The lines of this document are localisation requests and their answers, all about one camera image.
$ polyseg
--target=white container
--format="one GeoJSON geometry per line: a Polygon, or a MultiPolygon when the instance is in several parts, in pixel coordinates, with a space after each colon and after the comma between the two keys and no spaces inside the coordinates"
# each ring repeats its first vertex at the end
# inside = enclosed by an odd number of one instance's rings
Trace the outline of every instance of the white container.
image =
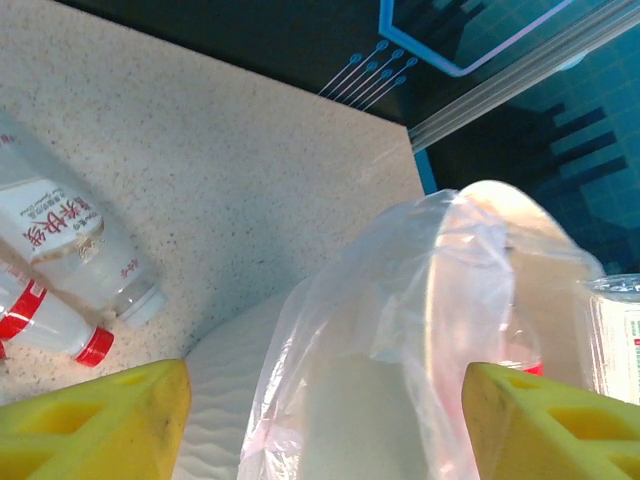
{"type": "Polygon", "coordinates": [[[95,367],[111,348],[113,334],[89,326],[45,288],[0,260],[0,340],[65,353],[95,367]]]}
{"type": "Polygon", "coordinates": [[[127,235],[86,193],[42,173],[56,163],[0,112],[0,235],[56,288],[115,312],[130,327],[144,325],[166,296],[127,235]]]}

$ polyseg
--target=countertop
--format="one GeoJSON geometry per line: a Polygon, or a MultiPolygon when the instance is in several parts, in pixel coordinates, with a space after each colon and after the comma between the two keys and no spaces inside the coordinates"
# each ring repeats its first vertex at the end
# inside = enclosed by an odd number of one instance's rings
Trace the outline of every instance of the countertop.
{"type": "Polygon", "coordinates": [[[99,319],[116,341],[94,369],[9,343],[0,403],[182,357],[422,193],[403,127],[53,2],[0,0],[0,62],[0,107],[121,219],[169,297],[137,331],[99,319]]]}

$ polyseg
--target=white bottle cap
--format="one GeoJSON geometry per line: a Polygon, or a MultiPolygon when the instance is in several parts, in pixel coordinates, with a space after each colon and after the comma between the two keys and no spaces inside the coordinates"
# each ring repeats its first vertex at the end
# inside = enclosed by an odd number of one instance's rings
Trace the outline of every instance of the white bottle cap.
{"type": "Polygon", "coordinates": [[[140,328],[162,310],[165,303],[167,296],[154,285],[119,318],[131,328],[140,328]]]}

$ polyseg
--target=granite countertop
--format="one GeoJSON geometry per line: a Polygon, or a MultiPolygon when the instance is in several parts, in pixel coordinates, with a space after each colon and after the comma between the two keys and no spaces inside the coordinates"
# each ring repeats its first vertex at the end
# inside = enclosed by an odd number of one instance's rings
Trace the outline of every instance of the granite countertop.
{"type": "Polygon", "coordinates": [[[45,0],[0,0],[0,107],[120,218],[169,297],[95,369],[8,344],[0,403],[162,358],[421,195],[406,130],[45,0]]]}

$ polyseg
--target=speckled countertop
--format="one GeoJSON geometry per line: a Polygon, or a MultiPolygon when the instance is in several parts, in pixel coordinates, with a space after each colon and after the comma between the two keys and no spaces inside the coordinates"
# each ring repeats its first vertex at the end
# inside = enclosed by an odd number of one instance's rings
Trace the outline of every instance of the speckled countertop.
{"type": "Polygon", "coordinates": [[[45,0],[0,0],[0,107],[119,217],[165,311],[97,368],[8,345],[0,403],[184,356],[421,194],[404,128],[45,0]]]}

